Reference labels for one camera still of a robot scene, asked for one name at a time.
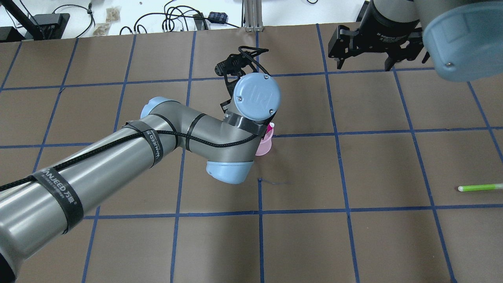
green straw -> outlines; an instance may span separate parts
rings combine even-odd
[[[503,189],[503,184],[472,185],[472,186],[458,187],[458,191],[460,192],[487,191],[487,190],[498,190],[498,189]]]

black cable on table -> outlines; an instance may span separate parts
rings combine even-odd
[[[136,22],[134,23],[134,26],[133,26],[133,30],[135,32],[137,32],[137,29],[136,27],[138,26],[138,22],[143,19],[144,17],[146,16],[150,16],[150,15],[166,15],[165,13],[148,13],[148,14],[145,14],[143,16],[141,16],[138,20],[136,20]],[[191,19],[201,19],[201,20],[208,20],[208,18],[201,18],[201,17],[192,17],[192,16],[184,16],[184,15],[173,15],[173,16],[176,16],[176,17],[182,17],[182,18],[191,18]],[[233,24],[230,24],[230,23],[223,23],[225,25],[229,25],[229,26],[232,26],[232,27],[235,27],[235,28],[239,28],[238,26],[236,25],[233,25]]]
[[[7,11],[7,9],[5,10],[5,12],[7,13],[7,16],[11,19],[13,27],[17,30],[18,27],[16,26],[16,22],[14,22],[14,19],[11,17],[11,14],[9,14],[9,11]]]
[[[130,27],[128,27],[128,26],[124,26],[124,27],[122,27],[121,31],[119,32],[119,35],[121,35],[121,34],[122,34],[122,31],[123,31],[124,29],[128,29],[130,33],[133,33],[133,31],[131,30],[131,28],[130,28]]]
[[[167,9],[167,11],[166,11],[166,19],[170,19],[170,20],[171,20],[171,21],[169,21],[169,31],[173,31],[173,30],[175,29],[175,27],[174,27],[174,25],[175,25],[174,20],[179,20],[179,21],[181,22],[181,20],[180,20],[180,18],[181,18],[181,17],[176,17],[176,18],[173,18],[173,12],[174,12],[175,10],[178,10],[178,11],[180,12],[180,14],[182,14],[182,15],[185,15],[185,13],[188,13],[188,12],[191,12],[191,11],[197,11],[197,10],[195,10],[195,9],[191,8],[191,9],[190,9],[190,10],[188,10],[188,11],[182,12],[182,10],[180,10],[180,7],[181,7],[181,6],[177,6],[177,7],[169,7],[169,8]],[[189,25],[187,24],[187,19],[186,19],[186,18],[184,18],[184,22],[185,22],[185,28],[186,28],[187,30],[189,30]]]
[[[145,33],[148,33],[147,29],[143,25],[138,25],[138,33],[140,33],[140,30],[139,30],[140,27],[143,28],[143,30],[145,31]]]
[[[168,3],[166,3],[166,4],[164,5],[164,10],[163,10],[163,11],[164,11],[164,13],[166,13],[166,7],[167,7],[169,4],[171,4],[171,3],[175,2],[175,1],[176,1],[176,0],[171,0],[171,1],[169,1]]]
[[[68,7],[78,7],[78,8],[82,8],[84,10],[87,10],[87,8],[84,7],[84,6],[75,5],[75,4],[65,4],[65,5],[61,5],[61,6],[57,7],[56,9],[54,9],[54,11],[52,11],[52,13],[55,14],[57,9],[62,8],[62,7],[66,7],[66,6],[68,6]]]
[[[81,32],[79,35],[75,36],[75,38],[78,38],[78,37],[82,36],[84,33],[86,33],[91,28],[91,26],[93,24],[96,25],[96,21],[94,20],[94,16],[93,16],[93,11],[91,10],[92,6],[93,6],[93,3],[89,3],[87,8],[84,6],[75,5],[75,4],[65,4],[65,5],[61,5],[61,6],[57,7],[56,9],[54,9],[52,11],[52,13],[55,14],[56,10],[59,8],[62,8],[62,7],[77,7],[77,8],[82,8],[82,9],[86,10],[88,15],[91,16],[91,22],[89,22],[88,27],[86,27],[86,29],[83,32]]]

light blue joint cap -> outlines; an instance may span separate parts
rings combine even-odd
[[[437,73],[467,82],[503,72],[503,2],[459,6],[436,17],[423,42]]]
[[[141,114],[140,114],[140,119],[149,115],[150,112],[159,104],[161,104],[162,102],[166,102],[166,101],[175,101],[177,102],[176,100],[173,100],[173,99],[168,99],[168,98],[164,98],[164,97],[161,97],[161,96],[157,96],[157,97],[154,97],[152,99],[150,99],[148,101],[148,104],[146,104],[144,107],[143,107],[143,110],[141,110]]]
[[[206,172],[213,178],[228,184],[241,184],[252,168],[250,162],[212,162],[206,163]]]
[[[264,73],[250,73],[237,81],[232,99],[244,117],[262,121],[278,111],[281,91],[271,76]]]

black velcro strap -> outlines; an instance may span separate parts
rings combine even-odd
[[[197,115],[197,117],[194,119],[194,121],[192,121],[192,123],[190,124],[189,130],[187,131],[187,134],[189,136],[192,135],[192,130],[194,130],[194,127],[196,126],[197,122],[199,122],[199,119],[201,119],[205,115],[206,114],[201,113],[201,114]],[[190,138],[185,138],[185,149],[188,151],[190,151],[189,142],[190,142]]]
[[[84,209],[80,198],[63,176],[52,167],[35,172],[32,176],[54,196],[63,209],[67,223],[63,234],[66,234],[84,218]]]
[[[175,132],[177,131],[177,128],[175,128],[175,125],[173,125],[173,123],[171,123],[171,121],[169,121],[166,117],[162,116],[161,114],[152,113],[150,115],[154,115],[154,116],[157,116],[157,117],[161,118],[168,125],[170,125],[172,131],[175,131]],[[178,147],[178,136],[175,136],[175,148],[177,148],[177,147]]]
[[[164,151],[162,150],[162,144],[160,143],[159,134],[156,130],[152,129],[152,127],[150,127],[146,123],[138,120],[126,122],[126,125],[123,126],[123,128],[131,128],[137,130],[140,133],[143,133],[145,139],[152,148],[152,153],[154,154],[154,163],[152,164],[151,168],[159,161],[161,161],[164,155]]]

black cable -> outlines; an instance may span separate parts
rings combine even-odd
[[[228,147],[234,147],[234,146],[238,146],[238,145],[242,145],[242,144],[245,144],[253,139],[255,139],[258,135],[256,134],[252,134],[251,136],[245,138],[245,139],[242,139],[242,140],[238,140],[238,141],[234,141],[232,143],[227,143],[227,144],[214,144],[210,141],[207,141],[207,140],[204,140],[204,139],[201,139],[201,138],[198,138],[198,137],[195,137],[195,136],[192,136],[192,135],[189,135],[189,134],[186,134],[186,133],[182,133],[182,132],[176,132],[176,131],[164,131],[164,130],[158,130],[157,133],[159,134],[170,134],[170,135],[175,135],[175,136],[181,136],[181,137],[184,137],[184,138],[189,138],[189,139],[192,139],[196,142],[199,142],[199,143],[202,143],[202,144],[205,144],[205,145],[208,145],[208,146],[211,146],[211,147],[214,147],[214,148],[228,148]],[[101,152],[104,152],[114,146],[117,146],[117,145],[120,145],[120,144],[123,144],[129,140],[132,140],[134,138],[138,138],[138,137],[144,137],[143,133],[141,132],[137,132],[137,133],[134,133],[134,134],[131,134],[131,135],[128,135],[128,136],[125,136],[125,137],[122,137],[120,139],[117,139],[115,141],[112,141],[106,145],[103,145],[99,148],[96,148],[96,149],[93,149],[89,152],[86,152],[84,154],[81,154],[77,157],[74,157],[72,159],[69,159],[65,162],[62,162],[56,166],[54,166],[54,169],[56,171],[61,171],[61,170],[64,170],[80,161],[83,161],[89,157],[92,157],[98,153],[101,153]],[[20,179],[20,180],[17,180],[17,181],[14,181],[14,182],[11,182],[9,184],[5,184],[3,186],[0,186],[0,192],[2,191],[5,191],[5,190],[8,190],[10,188],[13,188],[13,187],[16,187],[16,186],[19,186],[19,185],[22,185],[22,184],[25,184],[25,183],[28,183],[28,182],[34,182],[36,181],[35,177],[33,177],[32,175],[28,176],[28,177],[25,177],[23,179]]]
[[[83,32],[81,32],[79,35],[75,36],[75,38],[78,38],[82,34],[86,33],[91,28],[91,25],[93,25],[93,23],[96,25],[96,23],[94,21],[94,17],[91,15],[91,22],[89,23],[88,27]]]
[[[54,32],[54,29],[56,28],[56,26],[52,25],[49,27],[49,35],[47,35],[47,38],[51,38],[52,36],[52,33]]]
[[[145,14],[143,16],[141,16],[138,20],[136,20],[136,22],[134,23],[134,26],[133,26],[133,30],[135,32],[137,32],[137,29],[136,27],[138,26],[138,22],[143,19],[144,17],[146,16],[150,16],[150,15],[166,15],[165,13],[148,13],[148,14]],[[200,18],[200,17],[192,17],[192,16],[184,16],[184,15],[173,15],[173,16],[177,16],[177,17],[182,17],[182,18],[191,18],[191,19],[201,19],[201,20],[208,20],[208,18]],[[230,23],[223,23],[225,25],[230,25],[232,27],[235,27],[235,28],[239,28],[238,26],[236,25],[233,25],[233,24],[230,24]]]
[[[28,15],[32,17],[33,21],[35,22],[35,24],[37,25],[38,29],[40,30],[40,32],[42,33],[42,38],[45,39],[45,34],[44,34],[44,31],[42,30],[42,28],[40,27],[40,25],[38,24],[37,20],[35,19],[35,17],[30,13],[30,11],[28,10],[28,8],[26,8],[25,4],[23,3],[22,0],[19,0],[19,2],[21,3],[21,5],[23,5],[23,7],[25,8],[25,10],[28,12]]]
[[[271,75],[269,74],[269,72],[266,70],[266,68],[262,67],[262,65],[260,65],[260,63],[253,59],[253,57],[251,57],[250,55],[248,55],[248,53],[244,52],[243,49],[249,49],[249,50],[260,50],[260,51],[264,51],[264,52],[267,52],[269,51],[269,49],[265,49],[265,48],[258,48],[258,47],[250,47],[250,46],[240,46],[237,48],[237,50],[239,50],[239,52],[241,53],[241,55],[243,55],[244,57],[248,58],[248,60],[252,61],[253,63],[255,63],[257,65],[257,67],[259,67],[259,69],[261,69],[264,73],[268,74],[268,75]]]
[[[190,10],[185,11],[185,12],[182,12],[182,10],[180,10],[180,8],[189,8]],[[188,13],[188,12],[191,12],[191,11],[195,11],[196,13],[197,13],[197,12],[199,12],[199,11],[197,11],[196,9],[194,9],[194,8],[192,8],[192,7],[189,7],[189,6],[176,6],[176,7],[169,7],[169,8],[167,9],[167,11],[166,11],[166,19],[170,19],[170,20],[171,20],[171,21],[170,21],[170,25],[169,25],[169,27],[170,27],[170,31],[173,31],[173,30],[175,29],[175,27],[174,27],[174,26],[173,26],[173,28],[171,28],[171,23],[173,23],[173,25],[175,25],[174,20],[179,20],[179,21],[181,21],[181,20],[180,20],[180,18],[181,18],[181,17],[176,17],[176,18],[173,18],[173,12],[174,12],[175,10],[178,10],[178,11],[180,12],[180,14],[182,14],[182,15],[185,15],[185,13]],[[189,30],[189,25],[187,24],[187,19],[186,19],[186,18],[184,18],[184,22],[185,22],[185,27],[186,27],[186,29],[187,29],[187,30]]]
[[[143,30],[145,31],[145,33],[148,33],[147,29],[143,25],[138,25],[138,33],[140,33],[140,30],[139,30],[140,27],[143,28]]]
[[[122,27],[121,31],[119,32],[119,35],[121,35],[121,34],[122,34],[122,31],[123,31],[124,29],[128,29],[130,33],[133,33],[133,31],[131,30],[131,28],[130,28],[130,27],[125,26],[125,27]]]
[[[163,10],[163,11],[164,11],[164,13],[165,13],[165,14],[166,14],[166,6],[168,6],[169,4],[171,4],[171,3],[175,2],[175,1],[176,1],[176,0],[171,0],[171,1],[169,1],[168,3],[166,3],[166,4],[164,5],[164,10]]]
[[[79,35],[77,35],[75,38],[78,38],[80,36],[82,36],[84,33],[86,33],[90,28],[91,28],[91,25],[96,25],[96,22],[94,20],[94,16],[93,16],[93,10],[91,10],[93,4],[92,3],[89,3],[88,7],[84,7],[84,6],[80,6],[80,5],[75,5],[75,4],[65,4],[65,5],[61,5],[59,7],[57,7],[56,9],[54,9],[52,11],[53,14],[56,13],[56,10],[59,9],[59,8],[62,8],[62,7],[77,7],[77,8],[82,8],[84,10],[87,11],[87,13],[91,16],[91,22],[89,23],[88,27],[83,31],[81,32]]]
[[[87,8],[86,8],[86,7],[84,7],[84,6],[75,5],[75,4],[65,4],[65,5],[61,5],[61,6],[57,7],[56,9],[54,9],[54,11],[52,11],[52,13],[53,13],[53,14],[55,14],[57,9],[62,8],[62,7],[65,7],[65,6],[70,6],[70,7],[79,7],[79,8],[82,8],[82,9],[84,9],[84,10],[87,10]]]
[[[14,22],[14,19],[11,17],[11,14],[9,14],[9,11],[5,9],[5,12],[7,13],[7,16],[11,19],[13,27],[17,30],[18,27],[16,26],[16,22]]]
[[[177,20],[180,22],[180,24],[182,25],[182,29],[183,29],[184,23],[182,22],[182,20],[180,20],[180,18],[177,18]],[[187,20],[185,18],[184,18],[184,21],[185,21],[185,26],[187,27],[187,29],[189,29],[189,27],[187,25]],[[175,29],[175,21],[166,17],[166,19],[164,21],[162,21],[162,23],[161,23],[161,28],[162,28],[162,31],[173,31]]]

